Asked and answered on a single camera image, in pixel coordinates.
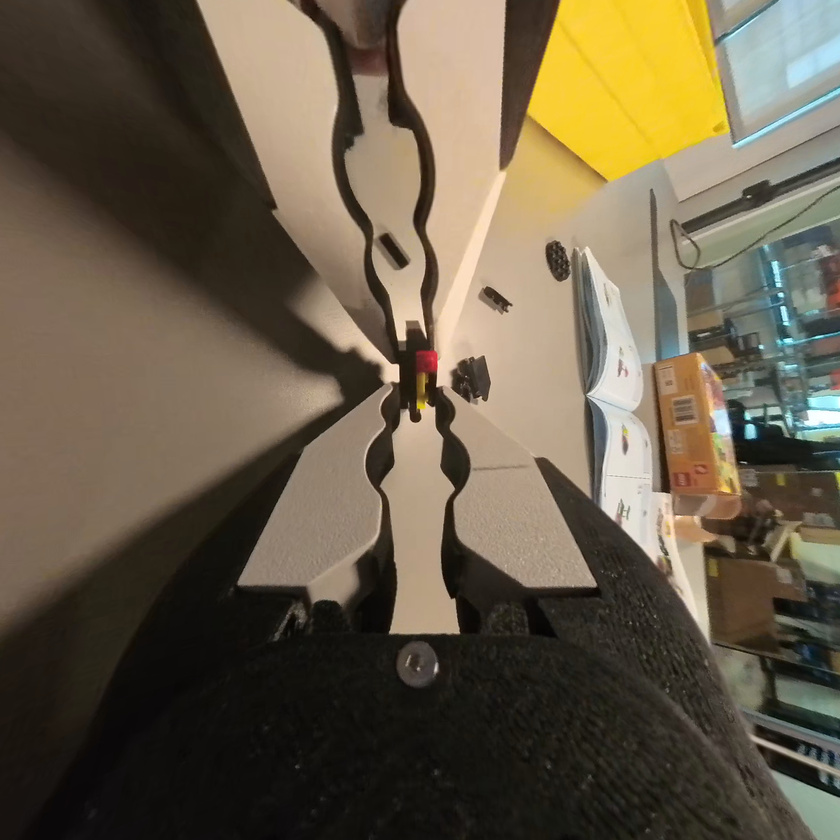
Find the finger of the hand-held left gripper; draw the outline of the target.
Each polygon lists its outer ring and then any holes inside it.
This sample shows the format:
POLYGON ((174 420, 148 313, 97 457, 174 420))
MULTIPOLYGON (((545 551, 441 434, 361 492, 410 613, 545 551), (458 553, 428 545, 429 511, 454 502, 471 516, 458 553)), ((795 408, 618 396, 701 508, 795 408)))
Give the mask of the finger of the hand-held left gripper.
POLYGON ((334 22, 315 2, 198 3, 275 204, 275 217, 367 340, 397 363, 373 227, 344 154, 362 132, 334 22))
POLYGON ((408 231, 420 285, 392 292, 396 337, 452 338, 505 173, 500 163, 506 3, 395 2, 388 21, 392 101, 416 142, 419 195, 408 231))

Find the large paned window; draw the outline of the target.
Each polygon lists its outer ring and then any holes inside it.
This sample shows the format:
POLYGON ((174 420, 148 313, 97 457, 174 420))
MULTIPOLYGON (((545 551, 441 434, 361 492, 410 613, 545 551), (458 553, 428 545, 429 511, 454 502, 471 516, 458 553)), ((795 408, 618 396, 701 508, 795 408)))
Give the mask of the large paned window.
POLYGON ((838 1, 709 1, 735 148, 838 99, 838 1))

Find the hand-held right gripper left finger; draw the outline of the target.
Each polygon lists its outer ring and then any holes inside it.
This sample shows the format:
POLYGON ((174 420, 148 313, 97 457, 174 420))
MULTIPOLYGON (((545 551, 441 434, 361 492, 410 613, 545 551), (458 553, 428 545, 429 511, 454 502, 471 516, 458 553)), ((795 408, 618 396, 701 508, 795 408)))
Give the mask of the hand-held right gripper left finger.
POLYGON ((238 588, 303 601, 362 601, 375 587, 385 533, 377 445, 392 452, 393 384, 382 385, 300 454, 238 577, 238 588))

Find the dark desk pad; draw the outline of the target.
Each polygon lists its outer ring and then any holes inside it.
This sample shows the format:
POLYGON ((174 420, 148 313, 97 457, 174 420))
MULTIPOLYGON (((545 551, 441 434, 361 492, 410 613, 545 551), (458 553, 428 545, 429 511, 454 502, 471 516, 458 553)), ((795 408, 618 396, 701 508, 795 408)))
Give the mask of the dark desk pad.
POLYGON ((655 191, 649 190, 650 249, 654 294, 654 346, 656 361, 679 355, 679 324, 675 296, 659 261, 658 205, 655 191))

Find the stack of cardboard boxes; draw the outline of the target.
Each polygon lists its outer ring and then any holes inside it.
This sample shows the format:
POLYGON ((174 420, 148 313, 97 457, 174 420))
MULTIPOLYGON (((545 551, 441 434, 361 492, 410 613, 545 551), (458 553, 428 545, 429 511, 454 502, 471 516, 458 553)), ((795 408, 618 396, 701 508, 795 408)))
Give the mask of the stack of cardboard boxes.
POLYGON ((807 658, 838 650, 837 471, 742 468, 737 515, 702 518, 712 640, 807 658))

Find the orange lego box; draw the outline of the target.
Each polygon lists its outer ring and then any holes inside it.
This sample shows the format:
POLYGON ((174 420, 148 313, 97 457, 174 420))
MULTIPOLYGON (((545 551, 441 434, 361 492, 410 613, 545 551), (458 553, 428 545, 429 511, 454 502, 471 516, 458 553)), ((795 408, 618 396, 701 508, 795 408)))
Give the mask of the orange lego box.
POLYGON ((658 361, 654 378, 670 491, 739 499, 739 465, 718 374, 693 352, 658 361))

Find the yellow plastic parts bin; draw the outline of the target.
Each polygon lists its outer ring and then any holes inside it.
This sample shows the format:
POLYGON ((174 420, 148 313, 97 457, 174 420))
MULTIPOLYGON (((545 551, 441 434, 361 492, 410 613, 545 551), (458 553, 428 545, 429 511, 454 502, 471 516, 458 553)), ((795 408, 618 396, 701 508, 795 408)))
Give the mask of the yellow plastic parts bin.
POLYGON ((562 1, 528 116, 612 182, 729 131, 703 1, 562 1))

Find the black light stand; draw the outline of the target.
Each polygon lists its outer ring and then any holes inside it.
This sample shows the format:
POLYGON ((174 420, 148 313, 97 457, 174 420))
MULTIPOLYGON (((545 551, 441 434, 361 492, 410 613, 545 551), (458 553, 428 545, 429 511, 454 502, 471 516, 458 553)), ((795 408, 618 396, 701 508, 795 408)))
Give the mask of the black light stand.
POLYGON ((824 180, 838 175, 838 173, 839 157, 835 157, 826 163, 792 175, 777 183, 769 180, 753 183, 746 186, 742 190, 740 197, 734 201, 688 219, 684 223, 681 223, 681 226, 688 234, 693 235, 696 232, 728 221, 736 216, 764 207, 778 198, 798 193, 806 189, 806 187, 818 185, 824 180))

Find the small black red lego assembly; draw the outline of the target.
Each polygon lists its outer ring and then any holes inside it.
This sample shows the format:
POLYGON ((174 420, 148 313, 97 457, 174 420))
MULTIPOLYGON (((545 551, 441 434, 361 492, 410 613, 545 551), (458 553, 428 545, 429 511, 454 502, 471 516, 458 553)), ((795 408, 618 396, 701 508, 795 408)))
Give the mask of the small black red lego assembly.
POLYGON ((418 321, 406 321, 405 340, 399 344, 401 407, 413 423, 437 401, 438 353, 418 321))

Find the lego instruction booklet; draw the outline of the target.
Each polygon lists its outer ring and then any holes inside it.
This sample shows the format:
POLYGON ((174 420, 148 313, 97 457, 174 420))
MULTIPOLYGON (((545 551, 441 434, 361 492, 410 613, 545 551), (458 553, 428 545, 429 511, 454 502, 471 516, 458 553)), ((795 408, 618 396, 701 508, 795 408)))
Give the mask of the lego instruction booklet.
POLYGON ((637 542, 644 541, 653 493, 653 453, 635 412, 642 402, 641 357, 621 291, 589 248, 573 254, 580 361, 591 448, 591 497, 637 542))

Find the metal storage shelving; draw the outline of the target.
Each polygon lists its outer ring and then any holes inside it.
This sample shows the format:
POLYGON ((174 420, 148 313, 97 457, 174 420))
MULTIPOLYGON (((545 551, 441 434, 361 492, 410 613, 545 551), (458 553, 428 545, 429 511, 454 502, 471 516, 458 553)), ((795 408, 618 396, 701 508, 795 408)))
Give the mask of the metal storage shelving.
POLYGON ((689 346, 715 365, 815 399, 838 396, 838 218, 686 275, 689 346))

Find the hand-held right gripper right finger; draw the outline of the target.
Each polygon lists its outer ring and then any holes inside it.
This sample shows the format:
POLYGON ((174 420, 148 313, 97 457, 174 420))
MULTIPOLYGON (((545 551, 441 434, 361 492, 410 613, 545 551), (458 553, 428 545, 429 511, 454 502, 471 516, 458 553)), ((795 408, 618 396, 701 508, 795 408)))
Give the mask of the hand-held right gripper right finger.
POLYGON ((436 400, 444 510, 442 571, 455 599, 530 599, 596 592, 571 528, 518 441, 448 387, 436 400))

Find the black office chair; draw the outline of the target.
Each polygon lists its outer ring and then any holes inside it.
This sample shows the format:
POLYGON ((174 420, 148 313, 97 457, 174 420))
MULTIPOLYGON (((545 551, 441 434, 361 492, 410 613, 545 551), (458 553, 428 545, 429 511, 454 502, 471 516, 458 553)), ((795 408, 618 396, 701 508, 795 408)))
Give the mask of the black office chair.
POLYGON ((790 437, 781 427, 747 418, 745 406, 728 400, 734 454, 740 465, 799 470, 838 470, 838 444, 790 437))

